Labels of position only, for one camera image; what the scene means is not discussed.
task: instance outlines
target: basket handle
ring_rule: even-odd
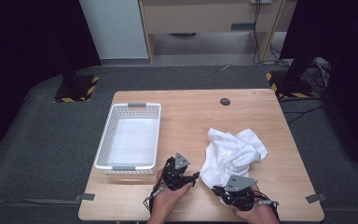
[[[115,171],[136,171],[135,166],[112,166]]]
[[[127,107],[146,107],[146,103],[129,103]]]

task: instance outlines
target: black stand base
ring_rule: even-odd
[[[98,78],[95,76],[79,76],[77,78],[80,88],[73,91],[63,81],[54,96],[56,102],[88,101],[94,91]]]
[[[296,84],[290,84],[284,79],[287,71],[270,71],[266,74],[271,88],[275,91],[278,98],[282,97],[312,97],[312,87],[304,80],[300,79]]]

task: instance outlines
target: wooden table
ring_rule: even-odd
[[[221,105],[222,98],[231,104]],[[210,128],[233,134],[251,129],[269,154],[251,165],[250,176],[258,180],[262,192],[280,203],[281,220],[324,219],[320,204],[306,200],[315,191],[272,90],[120,91],[113,100],[113,104],[140,102],[161,104],[158,169],[180,152],[191,162],[185,175],[192,175],[204,163]],[[93,167],[85,192],[95,198],[83,201],[78,215],[83,220],[148,220],[143,200],[152,188],[117,183]],[[168,220],[241,221],[200,179]]]

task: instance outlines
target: gray floor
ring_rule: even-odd
[[[274,40],[275,49],[282,46],[282,36]],[[111,61],[78,71],[100,78],[89,102],[53,103],[61,77],[36,85],[0,145],[0,201],[72,200],[83,193],[116,91],[268,88],[267,71],[282,68],[248,66],[253,51],[246,33],[162,35],[152,64]],[[281,107],[283,112],[303,112],[321,104],[303,100],[282,102]],[[300,114],[285,116],[290,122]],[[358,223],[358,162],[345,152],[325,110],[306,113],[289,128],[315,191],[328,197],[321,202],[324,223]],[[77,212],[75,205],[0,203],[0,223],[88,223]]]
[[[198,66],[198,65],[253,65],[258,63],[252,33],[206,33],[193,36],[158,35],[154,61],[103,60],[104,66]],[[281,50],[284,32],[277,32],[271,46]],[[276,60],[269,52],[267,60]]]

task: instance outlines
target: white plastic basket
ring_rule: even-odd
[[[160,104],[112,105],[94,166],[107,175],[154,174],[160,114]]]

